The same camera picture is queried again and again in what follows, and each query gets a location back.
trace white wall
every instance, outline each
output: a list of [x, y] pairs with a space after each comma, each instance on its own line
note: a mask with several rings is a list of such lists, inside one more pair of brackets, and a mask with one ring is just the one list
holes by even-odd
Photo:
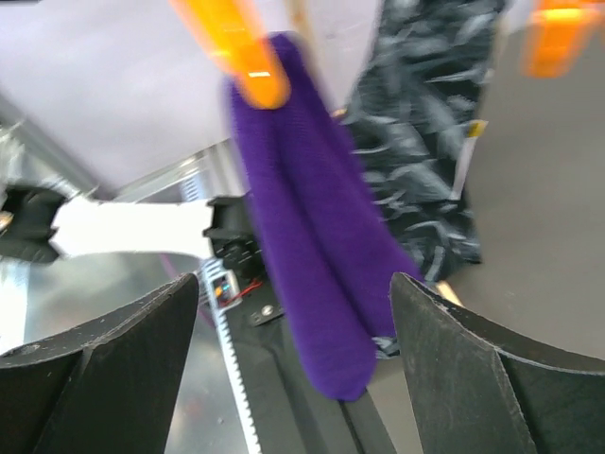
[[524, 27], [536, 5], [535, 0], [511, 0], [505, 15], [508, 32], [512, 33]]
[[[268, 31], [282, 0], [256, 0]], [[372, 44], [380, 0], [307, 0], [330, 107]], [[514, 23], [528, 0], [511, 9]], [[44, 0], [1, 7], [0, 91], [110, 189], [228, 138], [222, 75], [168, 0]]]

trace gray floor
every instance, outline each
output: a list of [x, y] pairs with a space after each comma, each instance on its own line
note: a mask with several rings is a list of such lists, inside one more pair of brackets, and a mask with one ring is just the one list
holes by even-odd
[[[490, 124], [471, 168], [485, 262], [451, 284], [466, 306], [498, 323], [605, 358], [605, 49], [595, 42], [565, 78], [534, 80], [519, 70], [520, 46], [518, 36], [510, 39], [496, 71], [482, 115]], [[27, 340], [158, 287], [170, 279], [166, 259], [176, 271], [196, 266], [183, 257], [100, 255], [32, 272]], [[167, 452], [245, 452], [222, 357], [203, 314], [183, 389]], [[398, 360], [381, 363], [370, 391], [398, 452], [422, 454]]]
[[469, 190], [484, 264], [450, 283], [468, 307], [538, 341], [605, 358], [605, 47], [569, 75], [524, 77], [508, 43]]

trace metal surface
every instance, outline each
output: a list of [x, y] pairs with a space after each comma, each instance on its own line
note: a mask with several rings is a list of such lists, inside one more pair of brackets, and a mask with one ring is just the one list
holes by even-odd
[[114, 199], [115, 201], [141, 201], [143, 199], [149, 200], [152, 198], [154, 202], [156, 195], [161, 197], [161, 200], [165, 200], [165, 194], [170, 193], [173, 197], [179, 199], [181, 197], [181, 191], [179, 183], [187, 180], [193, 174], [204, 172], [205, 151], [198, 153], [190, 158], [176, 163], [175, 165], [166, 168], [162, 172], [157, 174], [149, 175], [137, 182], [129, 184], [122, 188], [118, 196]]
[[[5, 201], [4, 184], [24, 176], [26, 149], [13, 133], [14, 128], [2, 128], [0, 124], [0, 206]], [[11, 222], [8, 213], [0, 212], [0, 216], [3, 223]], [[2, 235], [4, 226], [0, 227]], [[29, 269], [27, 263], [0, 257], [0, 354], [24, 341]]]

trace yellow tag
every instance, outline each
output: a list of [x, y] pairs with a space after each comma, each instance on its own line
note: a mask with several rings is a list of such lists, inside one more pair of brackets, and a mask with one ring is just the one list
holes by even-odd
[[485, 130], [485, 127], [487, 126], [488, 122], [484, 121], [484, 120], [474, 120], [473, 123], [471, 123], [471, 128], [469, 128], [469, 137], [478, 137], [480, 136], [483, 131]]
[[334, 118], [341, 118], [342, 116], [344, 116], [347, 113], [346, 109], [338, 109], [337, 111], [333, 111], [332, 112], [332, 116]]

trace red wire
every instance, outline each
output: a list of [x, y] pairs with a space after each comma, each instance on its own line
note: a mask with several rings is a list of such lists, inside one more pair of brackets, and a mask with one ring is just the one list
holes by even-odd
[[246, 296], [248, 293], [250, 293], [253, 290], [256, 290], [257, 288], [261, 287], [263, 285], [263, 281], [259, 281], [258, 279], [252, 279], [252, 282], [250, 282], [250, 284], [244, 288], [242, 291], [240, 291], [239, 293], [237, 293], [233, 298], [230, 298], [229, 300], [227, 300], [225, 303], [222, 304], [223, 307], [230, 305], [233, 301], [238, 300], [239, 298], [242, 298], [243, 296]]

